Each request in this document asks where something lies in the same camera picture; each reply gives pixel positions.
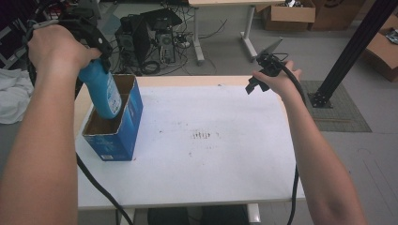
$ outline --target bottle label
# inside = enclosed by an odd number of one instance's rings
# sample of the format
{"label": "bottle label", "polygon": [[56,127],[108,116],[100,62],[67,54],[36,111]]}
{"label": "bottle label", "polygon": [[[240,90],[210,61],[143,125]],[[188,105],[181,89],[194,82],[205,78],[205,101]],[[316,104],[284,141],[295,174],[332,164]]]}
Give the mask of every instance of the bottle label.
{"label": "bottle label", "polygon": [[107,89],[107,97],[109,109],[113,114],[117,114],[120,110],[122,99],[120,98],[119,91],[117,90],[114,78],[111,73],[108,73],[108,89]]}

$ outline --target bottle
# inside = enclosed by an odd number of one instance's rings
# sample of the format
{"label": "bottle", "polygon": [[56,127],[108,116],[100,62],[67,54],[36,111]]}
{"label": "bottle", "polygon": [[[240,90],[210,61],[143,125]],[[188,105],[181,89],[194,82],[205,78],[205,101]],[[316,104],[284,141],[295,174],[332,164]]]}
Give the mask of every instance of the bottle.
{"label": "bottle", "polygon": [[122,100],[111,72],[103,69],[100,59],[96,59],[80,70],[79,79],[88,88],[94,108],[104,119],[113,119],[120,111]]}

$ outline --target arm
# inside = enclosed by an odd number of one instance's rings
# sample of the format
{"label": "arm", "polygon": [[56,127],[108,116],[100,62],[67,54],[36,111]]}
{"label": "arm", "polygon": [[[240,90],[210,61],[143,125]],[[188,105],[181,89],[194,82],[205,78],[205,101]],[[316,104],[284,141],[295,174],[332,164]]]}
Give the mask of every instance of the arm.
{"label": "arm", "polygon": [[34,31],[28,46],[38,77],[0,183],[0,221],[76,224],[74,89],[99,53],[58,25]]}
{"label": "arm", "polygon": [[[286,67],[293,71],[293,62]],[[295,149],[298,173],[314,224],[366,224],[357,191],[343,163],[318,130],[299,92],[283,72],[269,77],[253,76],[279,94],[286,108]]]}

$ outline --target black metal post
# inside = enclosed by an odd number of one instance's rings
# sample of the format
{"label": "black metal post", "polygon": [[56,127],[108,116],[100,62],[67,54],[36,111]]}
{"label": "black metal post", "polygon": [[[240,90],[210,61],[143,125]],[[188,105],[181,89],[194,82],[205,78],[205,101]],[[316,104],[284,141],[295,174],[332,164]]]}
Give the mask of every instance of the black metal post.
{"label": "black metal post", "polygon": [[323,108],[380,27],[398,6],[398,0],[376,0],[357,31],[345,46],[328,77],[310,99],[313,107]]}

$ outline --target hand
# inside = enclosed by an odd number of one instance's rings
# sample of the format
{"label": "hand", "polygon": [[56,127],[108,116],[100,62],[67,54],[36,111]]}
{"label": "hand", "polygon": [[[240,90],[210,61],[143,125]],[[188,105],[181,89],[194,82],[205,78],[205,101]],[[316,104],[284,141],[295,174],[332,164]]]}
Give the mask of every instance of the hand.
{"label": "hand", "polygon": [[[301,69],[294,70],[294,62],[287,61],[285,65],[290,71],[292,71],[293,75],[298,79],[301,75]],[[287,77],[286,73],[283,70],[276,77],[269,77],[264,73],[254,71],[253,76],[261,82],[266,83],[272,91],[281,96],[282,99],[289,98],[291,95],[299,95],[295,85],[292,81]]]}
{"label": "hand", "polygon": [[28,47],[29,58],[38,73],[42,70],[56,72],[66,67],[72,71],[79,71],[85,68],[90,60],[100,57],[98,49],[87,49],[70,31],[60,25],[35,30]]}

